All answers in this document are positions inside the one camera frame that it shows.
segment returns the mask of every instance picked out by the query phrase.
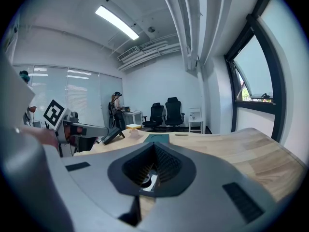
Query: wooden tabletop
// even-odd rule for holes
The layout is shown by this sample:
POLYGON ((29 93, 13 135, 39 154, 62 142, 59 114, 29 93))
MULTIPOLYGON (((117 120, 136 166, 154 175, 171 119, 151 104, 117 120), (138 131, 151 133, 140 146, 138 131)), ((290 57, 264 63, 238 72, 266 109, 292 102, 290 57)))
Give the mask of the wooden tabletop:
MULTIPOLYGON (((124 130, 126 138, 117 136, 108 145, 96 144, 90 151, 74 156, 117 150, 142 143, 149 134, 138 131, 132 137, 130 129, 124 130)), ((229 135, 209 135, 190 132, 169 132, 173 145, 220 157, 233 164, 239 171, 261 183, 276 201, 298 188, 306 166, 290 151, 254 128, 247 128, 229 135)))

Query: black office chair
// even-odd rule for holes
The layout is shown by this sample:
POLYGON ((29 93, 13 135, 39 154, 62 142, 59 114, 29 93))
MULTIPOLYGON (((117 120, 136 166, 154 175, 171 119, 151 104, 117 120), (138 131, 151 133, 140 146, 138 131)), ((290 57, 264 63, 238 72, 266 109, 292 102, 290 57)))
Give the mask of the black office chair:
POLYGON ((168 102, 165 103, 166 110, 168 112, 165 124, 173 126, 173 130, 176 129, 176 126, 183 123, 184 113, 180 113, 181 105, 182 103, 177 99, 177 97, 168 98, 168 102))
POLYGON ((162 115, 163 109, 164 106, 161 106, 160 103, 154 103, 151 107, 150 120, 147 121, 147 116, 143 116, 143 118, 145 119, 145 122, 143 122, 144 127, 152 128, 152 130, 155 130, 157 126, 162 125, 162 117, 164 117, 165 120, 165 115, 162 115))

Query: window frame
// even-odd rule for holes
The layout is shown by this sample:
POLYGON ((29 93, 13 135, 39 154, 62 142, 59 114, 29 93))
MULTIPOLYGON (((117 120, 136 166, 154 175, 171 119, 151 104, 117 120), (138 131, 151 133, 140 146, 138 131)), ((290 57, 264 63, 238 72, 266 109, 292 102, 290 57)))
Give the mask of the window frame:
POLYGON ((286 112, 286 87, 284 82, 284 76, 282 71, 282 66, 278 57, 278 54, 275 50, 274 45, 272 44, 269 36, 257 20, 258 17, 263 13, 264 9, 268 5, 269 0, 258 0, 252 14, 247 15, 246 25, 241 31, 240 35, 237 37, 236 41, 224 55, 230 84, 232 89, 232 102, 233 102, 233 118, 232 118, 232 128, 231 132, 236 130, 237 123, 237 108, 244 107, 251 110, 261 111, 264 113, 274 114, 274 128, 271 138, 280 141, 283 126, 285 122, 285 112, 286 112), (265 55, 270 78, 273 88, 273 103, 268 102, 259 102, 259 101, 238 101, 237 95, 241 89, 239 78, 237 73, 234 70, 234 58, 237 54, 247 45, 253 36, 256 36, 258 42, 261 45, 263 53, 265 55))

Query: person wearing headset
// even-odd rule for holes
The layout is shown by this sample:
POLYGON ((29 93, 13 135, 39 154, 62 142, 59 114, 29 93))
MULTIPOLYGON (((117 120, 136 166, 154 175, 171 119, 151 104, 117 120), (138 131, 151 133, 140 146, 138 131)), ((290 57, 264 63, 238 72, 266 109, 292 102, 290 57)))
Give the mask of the person wearing headset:
MULTIPOLYGON (((30 81, 30 77, 27 71, 22 71, 19 72, 19 76, 28 84, 28 82, 30 81)), ((33 113, 34 116, 34 112, 36 110, 36 106, 34 105, 34 98, 32 99, 31 103, 29 104, 29 107, 27 108, 24 117, 23 117, 23 122, 25 125, 30 125, 32 126, 33 123, 33 117, 30 115, 30 112, 33 113)))
POLYGON ((112 95, 112 105, 114 108, 113 115, 115 117, 116 127, 120 130, 126 129, 126 123, 123 116, 123 108, 120 106, 119 97, 122 96, 120 92, 115 92, 112 95))

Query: floor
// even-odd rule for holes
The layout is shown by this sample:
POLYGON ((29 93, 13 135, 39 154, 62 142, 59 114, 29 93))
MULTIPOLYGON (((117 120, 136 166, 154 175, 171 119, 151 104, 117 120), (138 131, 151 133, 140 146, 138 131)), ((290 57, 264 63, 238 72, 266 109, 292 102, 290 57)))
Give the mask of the floor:
MULTIPOLYGON (((198 130, 199 127, 192 127, 192 130, 198 130)), ((141 131, 148 131, 148 132, 158 132, 158 133, 164 133, 164 132, 172 132, 173 129, 170 129, 169 127, 157 127, 155 130, 152 130, 151 128, 141 128, 141 131)), ((179 132, 189 132, 189 127, 176 127, 176 131, 179 132)), ((209 130, 208 127, 206 127, 205 130, 206 134, 212 134, 212 132, 209 130)))

